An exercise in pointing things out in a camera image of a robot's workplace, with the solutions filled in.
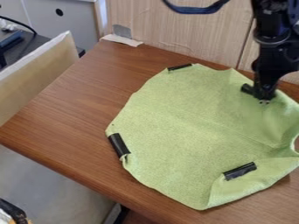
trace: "green cloth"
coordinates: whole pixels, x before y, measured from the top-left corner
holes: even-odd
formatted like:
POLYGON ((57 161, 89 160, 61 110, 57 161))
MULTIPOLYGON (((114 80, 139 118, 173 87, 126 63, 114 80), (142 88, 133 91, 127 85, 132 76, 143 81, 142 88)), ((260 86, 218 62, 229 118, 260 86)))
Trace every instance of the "green cloth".
POLYGON ((204 210, 270 187, 299 165, 299 105, 277 91, 269 105, 240 92, 233 69, 167 69, 132 94, 110 123, 131 154, 123 167, 144 185, 204 210), (227 181, 223 172, 255 162, 227 181))

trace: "black mount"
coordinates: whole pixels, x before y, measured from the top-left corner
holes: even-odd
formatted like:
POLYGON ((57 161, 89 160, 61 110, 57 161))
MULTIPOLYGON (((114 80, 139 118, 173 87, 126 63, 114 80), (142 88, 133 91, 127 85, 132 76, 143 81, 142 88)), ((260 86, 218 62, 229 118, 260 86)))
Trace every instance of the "black mount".
MULTIPOLYGON (((229 0, 219 0, 206 7, 181 7, 163 2, 182 14, 209 14, 218 11, 229 0)), ((278 80, 299 69, 299 0, 251 0, 256 28, 254 39, 260 44, 260 55, 253 63, 254 85, 244 84, 241 91, 262 102, 275 97, 278 80)))

